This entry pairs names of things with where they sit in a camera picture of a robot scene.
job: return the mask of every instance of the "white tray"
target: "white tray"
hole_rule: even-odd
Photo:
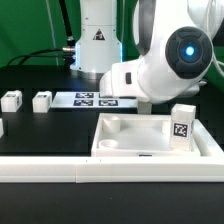
[[[208,135],[206,129],[196,120],[190,150],[171,149],[169,147],[169,130],[164,130],[164,122],[169,123],[170,116],[133,115],[133,114],[100,114],[92,146],[94,157],[129,157],[129,156],[191,156],[200,157],[223,154],[206,147],[207,139],[196,143],[198,132]]]

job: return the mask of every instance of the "white base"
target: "white base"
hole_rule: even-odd
[[[57,92],[51,108],[137,108],[137,100],[100,98],[99,92]]]
[[[224,182],[223,151],[199,121],[195,127],[201,156],[2,156],[0,182]]]

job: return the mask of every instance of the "black and white pattern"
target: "black and white pattern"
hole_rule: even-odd
[[[100,100],[99,106],[103,106],[103,107],[118,106],[118,101],[117,100]]]
[[[38,95],[37,97],[38,97],[38,98],[46,98],[47,95]]]
[[[15,97],[16,94],[7,94],[6,97]]]
[[[94,93],[76,93],[75,98],[94,98]]]
[[[173,136],[187,138],[188,137],[188,125],[174,123]]]
[[[93,100],[75,100],[73,106],[93,106]]]

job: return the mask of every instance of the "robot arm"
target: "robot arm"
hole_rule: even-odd
[[[101,96],[131,96],[156,104],[175,98],[198,83],[212,62],[211,39],[224,18],[224,3],[216,0],[211,5],[212,2],[139,0],[134,27],[141,34],[134,31],[134,37],[141,56],[113,64],[100,81]],[[138,26],[137,19],[143,27]]]

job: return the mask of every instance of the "white cube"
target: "white cube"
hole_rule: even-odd
[[[38,92],[32,101],[34,113],[47,113],[52,104],[52,93],[50,91]]]
[[[170,148],[191,150],[196,107],[176,104],[171,112]]]
[[[22,92],[19,90],[8,91],[1,98],[2,112],[16,112],[22,105]]]

